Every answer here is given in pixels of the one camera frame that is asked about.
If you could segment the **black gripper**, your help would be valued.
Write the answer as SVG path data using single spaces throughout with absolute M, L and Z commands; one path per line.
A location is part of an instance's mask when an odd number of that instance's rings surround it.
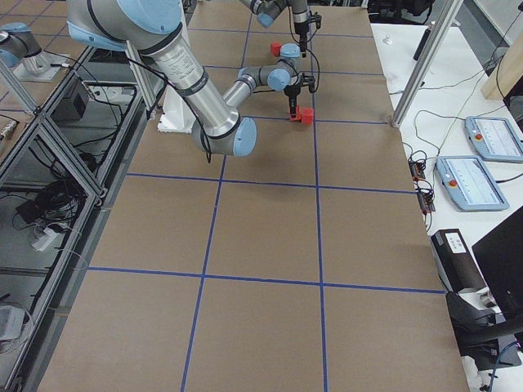
M 306 57 L 307 53 L 307 39 L 310 32 L 309 24 L 309 20 L 294 22 L 294 32 L 299 36 L 299 47 L 302 57 Z
M 297 117 L 297 97 L 301 93 L 303 85 L 302 79 L 303 77 L 301 75 L 298 76 L 295 82 L 287 85 L 284 89 L 284 94 L 288 97 L 288 109 L 290 118 Z

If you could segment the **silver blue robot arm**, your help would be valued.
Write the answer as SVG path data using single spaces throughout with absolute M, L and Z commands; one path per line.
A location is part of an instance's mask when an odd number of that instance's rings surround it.
M 256 123 L 238 107 L 259 86 L 275 91 L 299 81 L 298 59 L 306 54 L 309 11 L 304 1 L 247 1 L 264 27 L 290 8 L 299 40 L 285 44 L 275 65 L 247 67 L 221 94 L 182 36 L 183 14 L 178 1 L 69 1 L 69 35 L 86 45 L 125 51 L 132 44 L 150 57 L 166 82 L 196 117 L 195 144 L 206 154 L 250 155 L 257 142 Z
M 307 39 L 312 21 L 312 14 L 309 12 L 306 0 L 240 0 L 240 2 L 257 17 L 258 23 L 264 28 L 269 28 L 282 12 L 288 10 L 294 33 L 299 36 L 298 45 L 302 58 L 306 58 Z

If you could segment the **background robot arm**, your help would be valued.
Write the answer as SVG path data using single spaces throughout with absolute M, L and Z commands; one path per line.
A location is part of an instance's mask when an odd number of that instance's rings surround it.
M 41 53 L 42 48 L 27 24 L 12 22 L 1 26 L 1 60 L 7 67 L 13 68 Z

